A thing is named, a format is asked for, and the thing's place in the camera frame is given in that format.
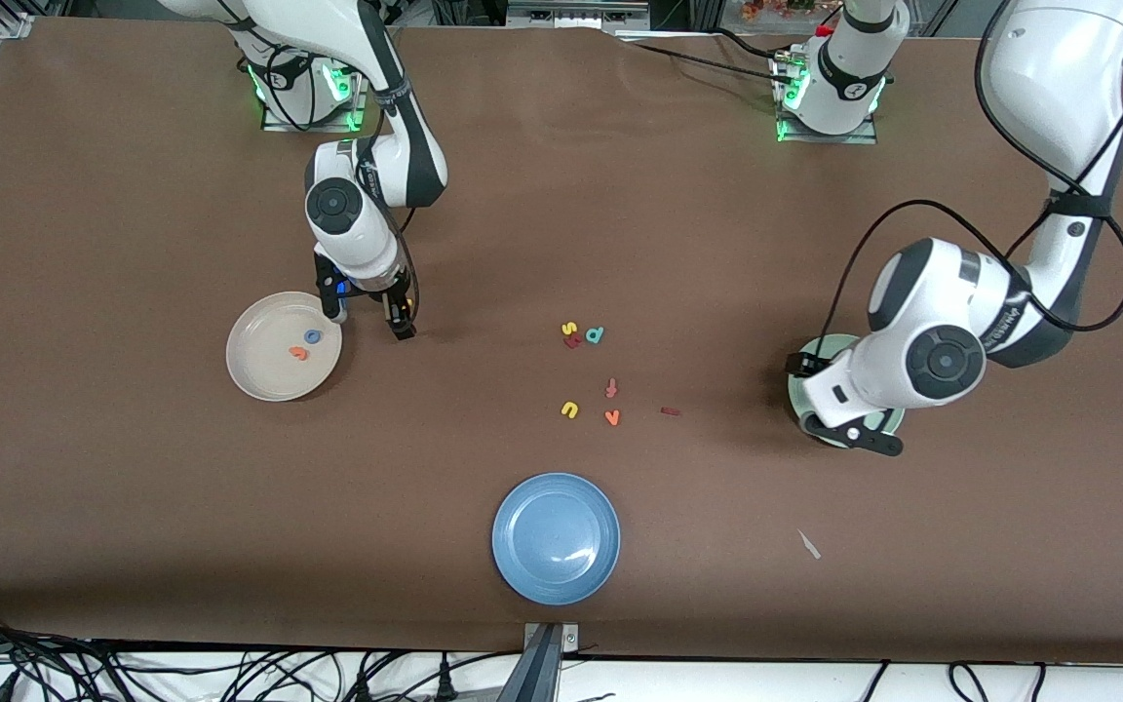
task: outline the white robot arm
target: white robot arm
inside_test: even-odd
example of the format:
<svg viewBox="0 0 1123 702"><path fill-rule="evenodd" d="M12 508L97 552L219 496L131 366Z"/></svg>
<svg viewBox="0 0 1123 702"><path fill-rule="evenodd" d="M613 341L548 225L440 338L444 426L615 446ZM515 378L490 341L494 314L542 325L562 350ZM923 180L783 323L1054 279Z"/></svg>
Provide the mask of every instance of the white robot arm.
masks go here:
<svg viewBox="0 0 1123 702"><path fill-rule="evenodd" d="M891 58L907 34L904 0L847 0L834 33L803 46L807 75L784 107L814 131L852 131L873 111Z"/></svg>
<svg viewBox="0 0 1123 702"><path fill-rule="evenodd" d="M1095 195L1049 177L1047 213L1017 276L946 240L917 240L895 254L870 294L873 334L803 380L815 414L802 414L810 434L859 445L868 440L866 414L952 403L980 382L987 359L1034 364L1070 338L1032 306L1030 292L1069 325L1077 321L1123 155L1123 0L1015 1L990 36L979 69L990 111Z"/></svg>
<svg viewBox="0 0 1123 702"><path fill-rule="evenodd" d="M393 131L358 154L389 208L427 208L449 183L449 167L396 57L380 13L362 0L244 0L249 17L286 44L334 57L371 81Z"/></svg>
<svg viewBox="0 0 1123 702"><path fill-rule="evenodd" d="M226 24L255 74L277 89L271 90L276 106L284 102L294 115L300 102L321 92L316 72L327 69L323 84L345 65L366 76L392 134L323 144L307 166L316 283L329 319L344 322L346 300L366 293L383 303L396 338L414 336L418 281L411 280L409 249L387 208L436 203L449 170L377 10L360 0L159 1L188 17ZM273 62L282 52L290 62ZM289 67L293 58L299 66ZM308 81L300 71L311 72Z"/></svg>
<svg viewBox="0 0 1123 702"><path fill-rule="evenodd" d="M263 104L280 121L299 129L323 124L348 99L336 85L346 67L328 56L286 46L281 37L263 30L249 18L240 0L158 0L168 10L186 18L214 19L236 40L249 62L250 75L259 85Z"/></svg>

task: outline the wire bundle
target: wire bundle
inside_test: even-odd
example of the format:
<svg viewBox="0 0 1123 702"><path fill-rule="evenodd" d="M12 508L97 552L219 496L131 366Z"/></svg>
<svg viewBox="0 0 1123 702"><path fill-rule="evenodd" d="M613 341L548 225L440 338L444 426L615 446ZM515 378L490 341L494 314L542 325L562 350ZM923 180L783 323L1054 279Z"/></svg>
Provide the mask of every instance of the wire bundle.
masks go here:
<svg viewBox="0 0 1123 702"><path fill-rule="evenodd" d="M420 293L418 285L418 272L414 271L414 256L410 254L410 245L405 243L405 230L410 228L410 222L414 219L414 212L418 208L410 208L410 212L405 215L404 221L401 226L396 225L396 218L393 217L392 211L387 208L387 203L384 203L382 195L371 188L371 183L366 182L365 177L365 165L369 163L369 159L374 157L374 152L372 148L375 146L375 142L380 138L380 133L384 129L384 110L383 107L380 108L380 120L375 124L375 131L372 133L371 138L366 142L366 148L363 148L362 156L358 158L356 167L353 168L353 177L358 179L358 185L367 195L374 200L375 208L380 209L380 212L384 215L384 219L387 221L387 226L392 227L393 236L396 238L396 245L401 246L402 252L405 254L405 267L409 268L410 274L410 285L414 289L414 301L410 306L410 323L414 323L418 319L418 308L420 306Z"/></svg>
<svg viewBox="0 0 1123 702"><path fill-rule="evenodd" d="M307 691L311 702L419 702L418 699L410 698L410 694L432 680L448 681L449 671L513 653L481 654L451 665L446 655L437 674L424 676L402 692L382 694L378 698L371 693L374 677L392 662L398 662L410 653L387 650L380 653L378 658L375 658L377 653L363 654L357 678L348 690L346 676L339 665L340 654L356 654L356 650L272 647L258 653L241 654L240 662L235 665L206 668L153 666L130 659L126 662L128 654L116 644L20 631L0 623L0 666L13 667L0 685L0 702L10 702L21 678L27 684L39 685L45 702L174 702L174 699L153 690L146 681L152 676L203 676L219 672L227 674L230 671L236 671L236 676L219 696L219 702L240 702L245 699L264 702L273 692L292 687ZM330 662L337 674L336 692L329 698L322 696L311 681L300 676L302 671L322 662ZM75 696L60 690L62 687L75 691ZM253 690L258 692L253 698L247 698Z"/></svg>
<svg viewBox="0 0 1123 702"><path fill-rule="evenodd" d="M977 92L977 101L982 107L982 113L986 116L986 119L990 122L990 126L994 126L994 129L999 134L999 137L1006 139L1006 142L1013 148L1016 148L1016 152L1020 152L1022 156L1024 156L1029 161L1032 161L1034 165L1038 165L1038 167L1043 168L1044 172L1048 172L1056 179L1060 180L1060 182L1063 182L1065 185L1068 186L1067 194L1092 195L1092 193L1088 190L1086 190L1086 188L1080 185L1080 181L1086 180L1087 174L1089 174L1092 170L1095 168L1095 165L1099 163L1099 159L1106 154L1106 152L1108 152L1108 148L1112 147L1112 144L1115 142L1115 138L1117 138L1119 134L1122 133L1123 111L1122 115L1120 115L1117 122L1115 122L1115 125L1113 126L1112 131L1108 134L1108 137L1105 138L1102 146L1097 148L1096 154L1090 157L1086 167L1084 167L1083 171L1075 179L1072 176L1069 176L1069 174L1061 172L1061 170L1056 167L1056 165L1047 163L1047 161L1043 159L1042 156L1034 154L1033 151L1030 151L1029 147L1021 144L1020 139L1012 137L1012 134L1010 134L1008 130L1004 128L1004 126L999 122L998 117L995 117L994 111L990 110L989 102L986 101L986 90L984 86L984 80L982 80L982 63L984 63L984 58L986 56L986 48L988 48L990 36L993 36L994 34L994 28L998 26L999 19L1002 19L1003 17L1004 9L1007 9L1008 3L1011 3L1011 0L1002 0L1001 3L998 4L998 8L994 10L994 15L993 17L990 17L990 21L986 24L986 30L982 33L979 48L977 48L977 60L973 64L973 85L975 85L975 90ZM1038 298L1038 294L1033 293L1033 289L1032 285L1030 284L1030 281L1024 280L1024 274L1022 274L1020 268L1017 268L1015 264L1011 262L1011 256L1016 252L1017 248L1021 247L1022 244L1024 244L1026 239L1030 238L1030 236L1033 235L1033 233L1038 230L1038 227L1041 226L1047 220L1049 215L1051 215L1051 212L1049 212L1047 208L1044 208L1043 211L1038 215L1038 218L1034 218L1033 224L1031 224L1029 228L1025 228L1024 233L1020 237L1016 237L1016 240L1013 240L1012 245L1008 246L1007 249L1003 249L1002 252L1001 249L995 247L993 241L987 239L986 236L982 234L982 231L976 226L973 226L967 218L964 218L961 213L949 208L948 204L938 203L935 200L928 200L928 199L905 200L903 203L893 204L891 209L888 209L886 212L883 212L882 217L875 219L875 222L868 228L868 230L865 231L865 235L860 237L860 240L857 240L856 248L852 249L851 256L848 257L847 259L847 266L843 267L842 275L839 276L839 285L837 290L834 290L834 298L831 301L830 311L828 312L828 314L825 314L825 321L823 326L821 326L821 335L819 335L819 337L816 338L816 347L814 349L815 356L820 356L821 341L823 341L825 334L830 331L830 323L833 321L834 311L838 310L839 299L842 298L843 285L847 284L847 277L848 275L851 274L852 266L856 264L856 258L860 256L860 250L865 248L865 244L868 243L869 237L874 235L874 231L877 231L878 226L882 226L883 221L886 221L886 218L889 218L891 215L900 210L903 210L905 208L912 208L913 206L926 206L928 208L939 210L940 212L948 215L949 218L952 218L953 221L959 226L961 226L966 231L970 233L973 238L978 240L982 247L984 247L986 252L988 252L990 256L993 256L994 259L998 262L999 265L1008 273L1008 275L1012 276L1012 280L1015 280L1017 281L1017 283L1021 283L1024 290L1029 290L1031 306L1034 307L1034 310L1038 310L1038 313L1042 316L1042 319L1047 321L1047 323L1051 323L1052 326L1056 326L1056 328L1065 329L1066 331L1088 332L1106 328L1106 326L1114 323L1123 314L1123 294L1122 294L1122 297L1120 297L1120 302L1117 303L1117 306L1104 319L1088 325L1075 323L1070 320L1061 319L1058 314L1056 314L1051 310L1051 308L1049 308L1046 303L1042 302L1041 299ZM1112 215L1105 215L1105 217L1099 217L1096 219L1097 221L1102 221L1112 228L1112 233L1115 235L1115 237L1117 237L1120 248L1122 248L1123 252L1123 228L1120 227L1120 222L1117 221L1117 219L1115 219L1115 217L1112 217Z"/></svg>
<svg viewBox="0 0 1123 702"><path fill-rule="evenodd" d="M232 12L232 8L228 8L228 3L225 3L223 0L214 0L214 1L216 3L219 3L221 8L223 8L223 12L227 12L228 18L230 18L232 22L237 24L237 26L240 26L240 24L245 24L246 18L238 18L237 13ZM304 125L298 124L298 120L294 120L293 116L289 115L289 110L285 110L284 103L280 101L280 97L277 97L276 94L276 86L272 84L271 81L271 72L272 67L275 66L276 58L279 58L281 54L285 53L286 49L289 49L289 46L280 44L277 43L277 40L267 39L266 36L263 36L262 34L255 31L255 29L252 26L248 28L247 31L249 31L250 35L254 35L255 39L262 40L264 45L267 45L271 48L271 55L267 57L267 65L266 67L263 69L264 71L267 72L267 79L264 80L263 82L267 84L267 93L271 94L272 101L276 103L277 110L280 110L280 113L284 116L284 120L289 122L290 126L292 126L298 131L309 131L311 129L311 126L313 126L314 124L314 109L317 101L316 90L318 90L318 85L314 81L314 66L312 65L312 63L314 63L316 60L320 58L320 55L312 52L304 52L300 54L300 58L302 58L302 62L307 63L307 74L311 76L311 115L307 118L307 124ZM253 70L254 70L253 66L247 69L247 71L253 71Z"/></svg>

